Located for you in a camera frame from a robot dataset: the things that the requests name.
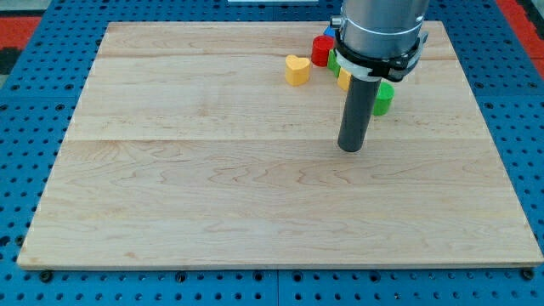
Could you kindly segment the yellow block behind arm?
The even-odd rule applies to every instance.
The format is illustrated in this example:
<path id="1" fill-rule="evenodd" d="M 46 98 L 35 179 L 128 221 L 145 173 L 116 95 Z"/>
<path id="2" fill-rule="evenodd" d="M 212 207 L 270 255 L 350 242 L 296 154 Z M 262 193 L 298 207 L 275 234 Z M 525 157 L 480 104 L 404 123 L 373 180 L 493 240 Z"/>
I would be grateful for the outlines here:
<path id="1" fill-rule="evenodd" d="M 340 68 L 338 77 L 337 77 L 337 85 L 343 90 L 348 91 L 349 85 L 351 82 L 351 73 L 344 68 Z"/>

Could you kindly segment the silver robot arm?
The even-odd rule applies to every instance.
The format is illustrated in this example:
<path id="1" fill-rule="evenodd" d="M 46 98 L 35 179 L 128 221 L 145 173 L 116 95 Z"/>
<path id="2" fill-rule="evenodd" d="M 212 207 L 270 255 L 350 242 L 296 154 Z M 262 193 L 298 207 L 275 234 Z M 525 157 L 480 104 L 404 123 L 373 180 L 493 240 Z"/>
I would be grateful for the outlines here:
<path id="1" fill-rule="evenodd" d="M 362 81 L 402 81 L 421 58 L 427 9 L 428 0 L 344 0 L 330 21 L 337 63 Z"/>

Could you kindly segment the green block behind arm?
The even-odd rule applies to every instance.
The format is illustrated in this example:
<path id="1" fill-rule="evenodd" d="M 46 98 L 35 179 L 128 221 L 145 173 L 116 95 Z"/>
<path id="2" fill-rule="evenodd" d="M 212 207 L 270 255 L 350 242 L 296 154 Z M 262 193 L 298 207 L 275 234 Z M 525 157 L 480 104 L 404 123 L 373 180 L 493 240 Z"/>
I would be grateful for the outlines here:
<path id="1" fill-rule="evenodd" d="M 329 50 L 327 68 L 333 73 L 335 78 L 338 78 L 341 66 L 337 62 L 337 56 L 334 48 Z"/>

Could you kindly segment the blue block behind arm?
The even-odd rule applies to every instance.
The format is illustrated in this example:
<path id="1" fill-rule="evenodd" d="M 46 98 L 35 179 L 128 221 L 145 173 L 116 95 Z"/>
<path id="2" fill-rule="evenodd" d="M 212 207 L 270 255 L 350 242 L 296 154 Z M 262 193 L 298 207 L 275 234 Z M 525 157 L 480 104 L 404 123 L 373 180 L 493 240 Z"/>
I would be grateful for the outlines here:
<path id="1" fill-rule="evenodd" d="M 326 35 L 326 36 L 329 36 L 329 37 L 335 37 L 335 36 L 336 36 L 335 30 L 332 29 L 330 26 L 328 26 L 328 27 L 324 30 L 323 34 Z"/>

